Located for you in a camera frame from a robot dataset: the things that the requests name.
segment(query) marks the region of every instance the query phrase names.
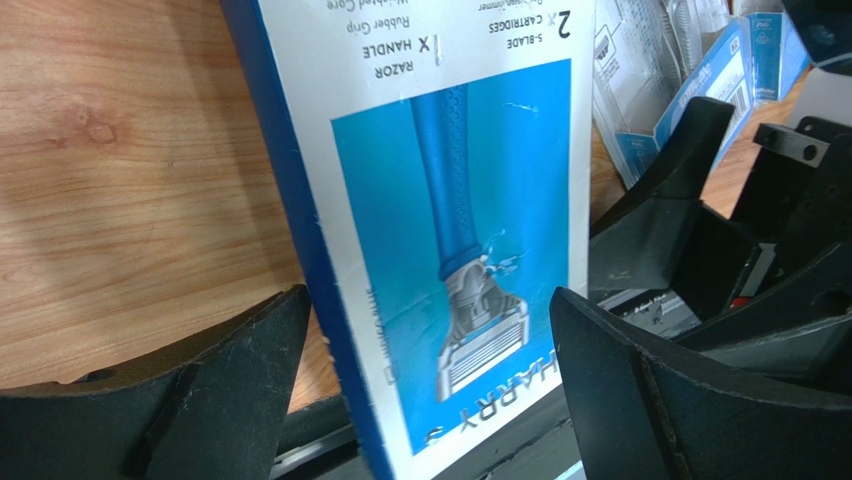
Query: barcode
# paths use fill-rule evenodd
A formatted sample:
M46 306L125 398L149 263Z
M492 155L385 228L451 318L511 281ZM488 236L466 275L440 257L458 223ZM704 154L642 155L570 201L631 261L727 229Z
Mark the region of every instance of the barcode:
M728 143L728 139L733 135L734 130L740 125L740 122L743 118L748 114L751 110L751 105L748 103L748 95L746 95L746 83L742 82L739 87L737 87L736 92L728 100L728 103L732 103L734 105L734 117L731 119L731 124L728 125L728 132L725 134L725 140L722 141L722 145Z

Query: harry's razor package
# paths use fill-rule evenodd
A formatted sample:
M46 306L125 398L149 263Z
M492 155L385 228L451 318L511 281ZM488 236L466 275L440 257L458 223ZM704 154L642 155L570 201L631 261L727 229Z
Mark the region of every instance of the harry's razor package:
M725 0L598 0L595 123L632 186L695 96L737 112L721 158L752 112L749 24Z
M781 0L734 0L733 13L751 25L754 96L783 100L810 63L802 39Z
M376 478L453 464L560 385L585 291L594 2L221 0Z

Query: wooden table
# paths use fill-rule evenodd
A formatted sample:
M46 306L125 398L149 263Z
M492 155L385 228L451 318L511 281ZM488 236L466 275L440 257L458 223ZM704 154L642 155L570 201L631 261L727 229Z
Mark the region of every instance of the wooden table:
M0 7L0 387L145 354L302 282L216 0ZM708 183L730 212L764 107ZM596 139L592 216L622 194ZM291 409L337 393L312 322Z

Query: blue and white box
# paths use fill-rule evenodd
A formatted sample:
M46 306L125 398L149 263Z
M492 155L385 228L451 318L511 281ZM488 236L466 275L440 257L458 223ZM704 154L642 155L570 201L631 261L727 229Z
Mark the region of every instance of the blue and white box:
M362 450L433 478L561 384L594 2L221 4Z
M719 160L753 110L748 21L726 15L721 19L725 26L718 31L702 31L709 46L690 47L706 52L694 69L685 71L672 60L678 58L677 47L686 49L685 39L666 37L668 16L659 5L646 0L606 0L598 5L595 123L628 187L657 158L692 98L712 97L736 107Z
M799 33L780 0L735 2L734 9L751 26L755 99L783 100L810 64Z

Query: blue razor handle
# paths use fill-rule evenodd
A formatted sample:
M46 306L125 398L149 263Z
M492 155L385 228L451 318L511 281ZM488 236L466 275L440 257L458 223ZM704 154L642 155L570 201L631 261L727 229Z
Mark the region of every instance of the blue razor handle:
M412 98L411 109L432 202L439 277L444 281L482 255L470 200L467 85Z

